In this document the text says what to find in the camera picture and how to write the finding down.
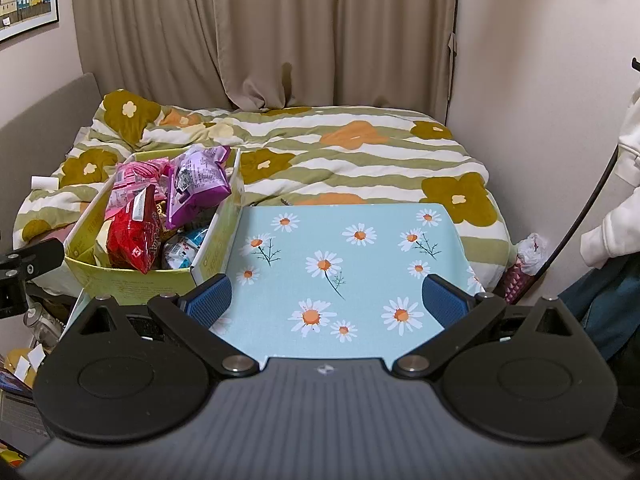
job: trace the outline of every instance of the purple snack bag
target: purple snack bag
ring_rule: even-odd
[[[231,153],[228,146],[203,149],[191,146],[172,161],[166,209],[167,229],[177,229],[193,220],[203,209],[213,207],[231,195],[223,163]]]

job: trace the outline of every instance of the curtain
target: curtain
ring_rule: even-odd
[[[245,110],[408,108],[443,121],[456,0],[73,0],[100,90]]]
[[[218,70],[213,0],[73,0],[84,72],[162,103],[234,108]]]

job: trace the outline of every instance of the yellow box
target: yellow box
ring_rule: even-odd
[[[141,152],[131,155],[132,160],[151,160],[168,156],[175,158],[187,149]],[[119,304],[142,304],[161,292],[185,294],[218,272],[224,272],[231,245],[240,221],[244,183],[240,174],[238,150],[232,150],[226,162],[233,164],[229,179],[231,196],[220,204],[191,267],[178,270],[150,270],[142,274],[138,270],[107,269],[97,267],[94,259],[94,242],[104,223],[115,174],[82,214],[65,241],[65,261],[84,291],[94,298],[104,294],[113,296]]]

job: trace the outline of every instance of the white wall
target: white wall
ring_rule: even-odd
[[[640,0],[460,0],[449,126],[488,167],[514,242],[536,231],[554,248],[616,145],[640,74]],[[580,232],[630,188],[617,177]],[[585,270],[577,237],[537,291]]]
[[[59,23],[0,43],[0,126],[82,75],[71,0],[58,0],[58,13]],[[0,354],[30,339],[21,318],[0,320]]]

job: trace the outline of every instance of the metal screw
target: metal screw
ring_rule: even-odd
[[[429,360],[421,355],[405,355],[398,359],[398,366],[405,372],[422,372],[429,368]]]
[[[245,372],[254,365],[254,360],[246,355],[230,355],[222,360],[222,367],[230,372]]]

